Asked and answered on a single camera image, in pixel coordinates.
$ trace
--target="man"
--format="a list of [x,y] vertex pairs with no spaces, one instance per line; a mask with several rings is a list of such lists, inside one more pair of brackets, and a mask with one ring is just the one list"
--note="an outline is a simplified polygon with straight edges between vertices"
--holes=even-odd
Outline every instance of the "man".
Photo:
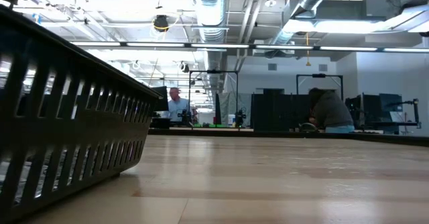
[[350,133],[355,130],[350,111],[335,92],[313,88],[308,94],[311,123],[325,127],[326,133]]
[[170,97],[172,99],[168,102],[169,118],[171,121],[182,121],[182,117],[178,117],[177,114],[182,114],[183,110],[188,112],[189,100],[179,96],[177,87],[170,88]]

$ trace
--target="jeans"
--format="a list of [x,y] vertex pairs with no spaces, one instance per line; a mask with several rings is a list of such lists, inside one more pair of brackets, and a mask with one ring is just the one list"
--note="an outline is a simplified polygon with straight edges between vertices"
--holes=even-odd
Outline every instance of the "jeans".
[[338,126],[338,127],[326,127],[325,133],[351,133],[355,130],[355,126]]

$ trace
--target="fluorescent light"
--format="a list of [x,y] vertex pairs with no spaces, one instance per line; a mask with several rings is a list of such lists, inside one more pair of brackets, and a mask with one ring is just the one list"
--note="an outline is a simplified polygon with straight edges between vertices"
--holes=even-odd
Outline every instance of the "fluorescent light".
[[4,68],[4,67],[0,67],[0,72],[10,72],[10,69]]
[[177,43],[127,43],[127,46],[139,47],[184,47],[184,44]]
[[368,34],[377,30],[379,25],[370,21],[324,20],[315,25],[322,33]]
[[121,46],[119,42],[71,42],[75,46]]
[[191,44],[192,47],[197,48],[248,48],[249,45],[244,44]]
[[336,47],[336,46],[322,46],[321,50],[343,50],[343,51],[376,51],[377,48],[370,47]]
[[408,32],[411,32],[411,33],[429,32],[429,21],[422,23],[421,25],[415,27],[412,30],[409,30]]
[[257,49],[264,50],[313,50],[313,46],[270,46],[270,45],[259,45]]
[[401,53],[429,53],[429,48],[386,48],[384,52],[401,52]]
[[290,19],[283,27],[283,32],[296,33],[296,32],[314,32],[314,25],[311,21]]

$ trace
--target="black plastic basket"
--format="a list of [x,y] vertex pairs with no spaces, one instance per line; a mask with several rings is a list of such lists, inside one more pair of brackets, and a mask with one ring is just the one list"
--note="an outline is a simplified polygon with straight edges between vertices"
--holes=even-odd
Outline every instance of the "black plastic basket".
[[0,223],[136,165],[159,95],[0,5]]

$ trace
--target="white shirt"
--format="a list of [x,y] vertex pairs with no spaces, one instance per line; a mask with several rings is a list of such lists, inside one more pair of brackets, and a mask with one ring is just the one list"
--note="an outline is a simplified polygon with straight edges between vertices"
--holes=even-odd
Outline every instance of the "white shirt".
[[177,114],[182,114],[183,110],[186,110],[186,112],[188,112],[188,106],[188,99],[179,98],[178,101],[168,101],[168,117],[171,119],[171,121],[182,121],[182,117],[178,117]]

